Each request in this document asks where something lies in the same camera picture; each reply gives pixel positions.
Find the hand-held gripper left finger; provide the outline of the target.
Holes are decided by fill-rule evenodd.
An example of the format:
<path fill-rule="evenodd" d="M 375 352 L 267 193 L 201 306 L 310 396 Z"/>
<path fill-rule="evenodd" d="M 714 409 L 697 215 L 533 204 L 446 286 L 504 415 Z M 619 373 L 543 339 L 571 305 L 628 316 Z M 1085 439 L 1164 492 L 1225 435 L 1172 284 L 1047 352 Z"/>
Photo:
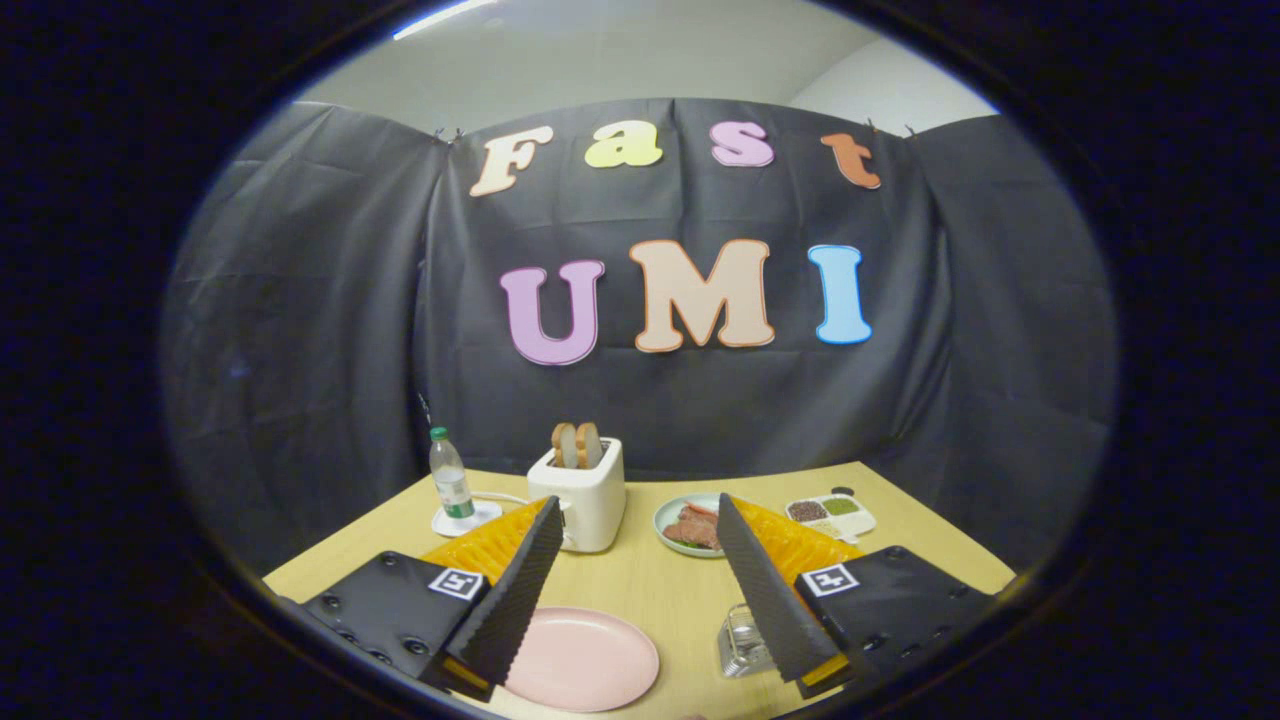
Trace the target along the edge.
<path fill-rule="evenodd" d="M 536 500 L 420 559 L 380 551 L 302 602 L 300 618 L 416 682 L 486 702 L 561 551 L 559 505 Z"/>

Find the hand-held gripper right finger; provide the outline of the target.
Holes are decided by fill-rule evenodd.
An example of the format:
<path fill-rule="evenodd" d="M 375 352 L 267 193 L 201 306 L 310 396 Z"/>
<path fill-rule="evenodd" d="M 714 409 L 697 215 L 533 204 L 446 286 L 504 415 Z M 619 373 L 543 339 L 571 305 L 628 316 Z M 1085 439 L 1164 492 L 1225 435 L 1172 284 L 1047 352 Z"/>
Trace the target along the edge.
<path fill-rule="evenodd" d="M 717 536 L 774 665 L 805 698 L 865 693 L 937 656 L 997 603 L 900 546 L 861 553 L 719 496 Z"/>

